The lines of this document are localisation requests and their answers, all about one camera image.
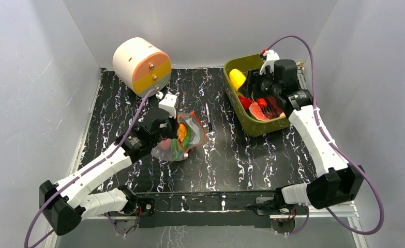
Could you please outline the pink peach toy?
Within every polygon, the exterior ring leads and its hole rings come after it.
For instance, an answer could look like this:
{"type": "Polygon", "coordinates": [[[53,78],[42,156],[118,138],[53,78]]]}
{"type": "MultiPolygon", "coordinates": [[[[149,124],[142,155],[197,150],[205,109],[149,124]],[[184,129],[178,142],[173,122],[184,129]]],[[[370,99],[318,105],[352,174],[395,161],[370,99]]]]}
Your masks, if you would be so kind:
{"type": "Polygon", "coordinates": [[[161,142],[159,143],[159,147],[160,147],[162,150],[168,150],[168,149],[170,149],[170,147],[171,147],[171,143],[172,143],[172,140],[171,140],[171,139],[165,139],[164,141],[161,141],[161,142]]]}

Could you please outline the clear zip top bag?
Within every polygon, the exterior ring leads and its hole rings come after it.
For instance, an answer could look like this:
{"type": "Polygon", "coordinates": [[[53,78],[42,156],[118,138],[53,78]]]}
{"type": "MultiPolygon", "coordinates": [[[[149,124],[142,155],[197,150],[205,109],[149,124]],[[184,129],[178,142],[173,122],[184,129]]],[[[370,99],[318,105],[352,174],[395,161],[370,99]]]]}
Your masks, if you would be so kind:
{"type": "Polygon", "coordinates": [[[204,143],[206,130],[195,112],[179,113],[177,138],[160,142],[151,155],[160,161],[176,162],[188,158],[188,152],[204,143]]]}

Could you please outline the green chili pepper toy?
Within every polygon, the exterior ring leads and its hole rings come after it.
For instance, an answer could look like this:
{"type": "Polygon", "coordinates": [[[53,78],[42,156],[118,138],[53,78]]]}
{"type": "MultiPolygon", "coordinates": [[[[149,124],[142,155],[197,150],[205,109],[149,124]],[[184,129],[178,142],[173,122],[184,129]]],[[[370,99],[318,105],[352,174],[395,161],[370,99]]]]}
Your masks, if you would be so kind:
{"type": "Polygon", "coordinates": [[[192,134],[188,133],[183,141],[173,139],[171,141],[172,148],[172,161],[182,161],[188,158],[188,151],[190,150],[190,141],[192,134]]]}

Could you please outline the yellow mango toy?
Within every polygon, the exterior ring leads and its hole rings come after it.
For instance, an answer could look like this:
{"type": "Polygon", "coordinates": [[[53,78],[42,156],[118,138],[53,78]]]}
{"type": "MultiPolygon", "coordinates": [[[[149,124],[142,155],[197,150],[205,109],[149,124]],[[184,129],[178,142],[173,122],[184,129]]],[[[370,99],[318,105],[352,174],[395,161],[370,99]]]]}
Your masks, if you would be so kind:
{"type": "Polygon", "coordinates": [[[229,72],[229,80],[231,82],[233,89],[235,91],[238,91],[240,89],[240,87],[245,83],[246,77],[238,69],[232,69],[229,72]]]}

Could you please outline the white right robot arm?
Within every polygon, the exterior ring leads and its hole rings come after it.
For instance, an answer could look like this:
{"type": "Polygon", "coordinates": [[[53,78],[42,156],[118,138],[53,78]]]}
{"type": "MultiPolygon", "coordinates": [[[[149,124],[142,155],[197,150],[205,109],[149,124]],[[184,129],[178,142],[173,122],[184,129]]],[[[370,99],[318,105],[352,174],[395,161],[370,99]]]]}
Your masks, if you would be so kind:
{"type": "Polygon", "coordinates": [[[364,181],[360,172],[332,147],[330,135],[322,133],[323,124],[310,91],[301,88],[297,64],[290,59],[275,61],[261,69],[250,69],[246,94],[273,97],[277,106],[301,136],[315,166],[317,178],[310,183],[291,184],[275,190],[268,205],[281,214],[295,205],[312,205],[323,209],[355,199],[364,181]]]}

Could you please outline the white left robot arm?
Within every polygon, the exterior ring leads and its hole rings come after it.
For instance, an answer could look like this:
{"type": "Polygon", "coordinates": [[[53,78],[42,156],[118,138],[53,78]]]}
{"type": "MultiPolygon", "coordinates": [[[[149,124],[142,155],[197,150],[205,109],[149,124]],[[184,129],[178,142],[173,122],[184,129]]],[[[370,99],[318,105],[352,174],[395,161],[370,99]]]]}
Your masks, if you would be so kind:
{"type": "Polygon", "coordinates": [[[176,138],[177,113],[174,107],[160,106],[149,111],[142,122],[135,121],[128,134],[120,136],[100,156],[72,175],[39,187],[39,207],[58,236],[74,230],[82,221],[109,212],[134,214],[138,197],[127,186],[92,193],[119,171],[149,155],[163,140],[176,138]]]}

